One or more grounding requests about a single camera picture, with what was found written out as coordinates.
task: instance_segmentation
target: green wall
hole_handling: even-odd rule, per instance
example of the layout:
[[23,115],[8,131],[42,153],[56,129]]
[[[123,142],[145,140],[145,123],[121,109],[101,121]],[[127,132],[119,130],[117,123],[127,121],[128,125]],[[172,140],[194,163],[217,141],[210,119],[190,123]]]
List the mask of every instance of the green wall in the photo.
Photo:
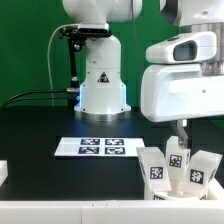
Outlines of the green wall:
[[[139,105],[138,80],[149,63],[148,46],[172,37],[178,29],[160,17],[159,0],[143,0],[136,19],[140,50],[140,77],[136,59],[133,23],[113,23],[113,34],[122,44],[121,78],[127,85],[127,101]],[[67,16],[62,0],[0,0],[0,104],[25,91],[50,89],[47,70],[47,47],[53,31],[72,19]],[[55,38],[51,51],[54,87],[69,87],[70,73],[67,41]],[[85,51],[77,55],[81,81],[85,74]]]

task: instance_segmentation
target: warning triangle label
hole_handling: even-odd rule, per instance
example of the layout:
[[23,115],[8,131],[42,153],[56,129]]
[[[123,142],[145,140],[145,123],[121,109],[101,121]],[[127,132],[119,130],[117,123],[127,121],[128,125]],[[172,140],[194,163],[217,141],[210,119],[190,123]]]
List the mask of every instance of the warning triangle label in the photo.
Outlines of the warning triangle label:
[[109,82],[107,74],[105,72],[103,72],[97,82]]

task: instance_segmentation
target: black cable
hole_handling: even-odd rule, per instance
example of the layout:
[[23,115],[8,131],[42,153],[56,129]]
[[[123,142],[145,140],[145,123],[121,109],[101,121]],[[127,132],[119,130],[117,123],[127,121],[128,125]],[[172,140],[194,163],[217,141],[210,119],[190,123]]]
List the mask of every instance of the black cable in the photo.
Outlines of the black cable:
[[15,100],[11,100],[11,101],[7,101],[6,103],[4,103],[1,107],[1,110],[4,110],[8,105],[12,104],[12,103],[16,103],[16,102],[20,102],[20,101],[30,101],[30,100],[68,100],[68,97],[49,97],[49,98],[22,98],[22,99],[15,99]]
[[[32,95],[32,94],[49,94],[49,93],[50,94],[52,94],[52,93],[67,93],[67,89],[63,89],[63,90],[32,90],[32,91],[20,93],[20,94],[18,94],[16,96],[13,96],[9,100],[7,100],[5,103],[3,103],[3,105],[1,106],[1,109],[4,109],[7,105],[9,105],[11,103],[14,103],[14,102],[17,102],[17,101],[22,101],[22,100],[36,100],[35,98],[22,98],[20,100],[17,100],[20,97],[27,96],[27,95]],[[39,98],[38,100],[41,100],[41,99],[43,99],[43,100],[44,99],[54,100],[54,99],[59,99],[59,98],[54,98],[54,97],[51,97],[51,98]]]

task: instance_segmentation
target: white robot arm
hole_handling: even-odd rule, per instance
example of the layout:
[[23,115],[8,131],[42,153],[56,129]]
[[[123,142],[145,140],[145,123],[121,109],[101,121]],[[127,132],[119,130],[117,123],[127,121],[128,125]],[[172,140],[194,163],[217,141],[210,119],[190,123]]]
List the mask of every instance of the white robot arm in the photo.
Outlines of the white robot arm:
[[224,1],[160,0],[160,14],[180,34],[151,46],[155,65],[142,79],[141,111],[154,122],[224,114]]
[[[124,22],[132,19],[132,0],[63,0],[67,14],[77,23]],[[142,1],[133,0],[134,18],[142,9]]]
[[126,104],[126,86],[120,79],[121,44],[115,36],[107,35],[107,22],[137,17],[142,0],[63,0],[63,5],[77,23],[74,31],[85,36],[87,47],[86,79],[80,87],[75,114],[93,120],[126,116],[131,108]]

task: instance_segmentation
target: black tabletop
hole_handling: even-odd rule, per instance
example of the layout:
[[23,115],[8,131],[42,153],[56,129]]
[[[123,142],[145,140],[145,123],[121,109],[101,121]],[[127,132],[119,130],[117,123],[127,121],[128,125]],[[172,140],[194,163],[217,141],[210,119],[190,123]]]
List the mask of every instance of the black tabletop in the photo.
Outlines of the black tabletop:
[[[224,154],[224,131],[209,119],[194,119],[187,132],[192,152]],[[135,157],[54,156],[61,137],[142,138],[165,150],[175,135],[169,122],[152,123],[138,108],[113,122],[75,118],[66,107],[10,107],[0,112],[0,160],[8,178],[0,200],[136,200],[144,183]],[[222,161],[216,179],[224,184]]]

